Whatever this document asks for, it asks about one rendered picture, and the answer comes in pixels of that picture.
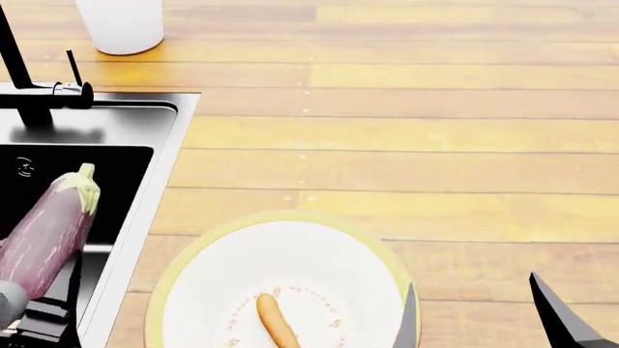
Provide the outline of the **black kitchen faucet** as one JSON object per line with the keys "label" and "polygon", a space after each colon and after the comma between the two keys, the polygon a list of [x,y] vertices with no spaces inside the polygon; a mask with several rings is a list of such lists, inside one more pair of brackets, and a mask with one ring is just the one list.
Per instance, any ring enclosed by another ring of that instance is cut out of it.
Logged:
{"label": "black kitchen faucet", "polygon": [[0,57],[16,92],[0,94],[0,109],[16,109],[27,128],[48,130],[53,127],[53,109],[89,109],[94,103],[90,83],[54,83],[38,86],[31,80],[9,21],[0,6]]}

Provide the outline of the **white plate with yellow rim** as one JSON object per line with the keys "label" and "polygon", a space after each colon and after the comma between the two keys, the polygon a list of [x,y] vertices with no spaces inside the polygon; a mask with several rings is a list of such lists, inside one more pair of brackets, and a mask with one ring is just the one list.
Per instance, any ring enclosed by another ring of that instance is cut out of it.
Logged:
{"label": "white plate with yellow rim", "polygon": [[393,348],[409,283],[395,253],[362,228],[320,214],[256,214],[171,260],[151,295],[144,344],[278,348],[256,311],[269,294],[302,348]]}

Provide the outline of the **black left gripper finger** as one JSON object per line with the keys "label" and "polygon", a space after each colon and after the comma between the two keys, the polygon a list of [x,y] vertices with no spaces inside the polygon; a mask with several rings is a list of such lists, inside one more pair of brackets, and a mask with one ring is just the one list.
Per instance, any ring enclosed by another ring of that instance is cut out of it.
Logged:
{"label": "black left gripper finger", "polygon": [[76,305],[79,295],[82,251],[65,263],[44,295],[32,301],[29,312],[39,322],[36,348],[81,348],[76,331]]}

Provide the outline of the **white cylindrical container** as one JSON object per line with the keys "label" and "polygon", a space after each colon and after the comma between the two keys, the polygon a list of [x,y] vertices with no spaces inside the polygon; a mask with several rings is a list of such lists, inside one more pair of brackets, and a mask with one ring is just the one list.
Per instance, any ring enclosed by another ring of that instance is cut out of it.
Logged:
{"label": "white cylindrical container", "polygon": [[94,48],[138,54],[164,38],[163,0],[74,0]]}

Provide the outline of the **purple striped eggplant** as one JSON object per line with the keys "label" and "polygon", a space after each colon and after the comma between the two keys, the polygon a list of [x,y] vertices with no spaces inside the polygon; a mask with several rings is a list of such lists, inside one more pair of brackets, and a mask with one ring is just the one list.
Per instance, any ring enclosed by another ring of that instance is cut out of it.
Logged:
{"label": "purple striped eggplant", "polygon": [[85,245],[101,189],[95,165],[55,179],[38,202],[2,241],[0,280],[17,283],[30,300],[40,298],[67,260]]}

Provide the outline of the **orange carrot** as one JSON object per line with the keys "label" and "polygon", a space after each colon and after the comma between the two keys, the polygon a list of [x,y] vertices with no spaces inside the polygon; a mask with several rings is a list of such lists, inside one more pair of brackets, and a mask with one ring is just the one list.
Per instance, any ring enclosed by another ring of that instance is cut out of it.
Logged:
{"label": "orange carrot", "polygon": [[256,311],[263,327],[278,348],[301,348],[295,333],[285,321],[280,307],[272,295],[258,295]]}

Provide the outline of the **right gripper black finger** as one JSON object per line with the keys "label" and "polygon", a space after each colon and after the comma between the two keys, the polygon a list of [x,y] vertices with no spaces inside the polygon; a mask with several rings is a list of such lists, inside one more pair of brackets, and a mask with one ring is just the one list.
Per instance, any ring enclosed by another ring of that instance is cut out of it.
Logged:
{"label": "right gripper black finger", "polygon": [[535,272],[529,284],[551,348],[619,348],[576,315]]}
{"label": "right gripper black finger", "polygon": [[418,348],[419,305],[413,283],[409,283],[398,334],[393,348]]}

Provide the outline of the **black kitchen sink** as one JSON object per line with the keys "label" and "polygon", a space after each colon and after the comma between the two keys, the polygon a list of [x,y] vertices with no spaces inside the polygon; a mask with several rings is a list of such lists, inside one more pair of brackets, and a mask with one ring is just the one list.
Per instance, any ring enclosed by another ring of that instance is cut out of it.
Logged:
{"label": "black kitchen sink", "polygon": [[112,92],[90,109],[52,112],[30,130],[0,109],[0,237],[62,173],[95,165],[103,191],[82,253],[76,305],[81,348],[104,348],[197,106],[196,93]]}

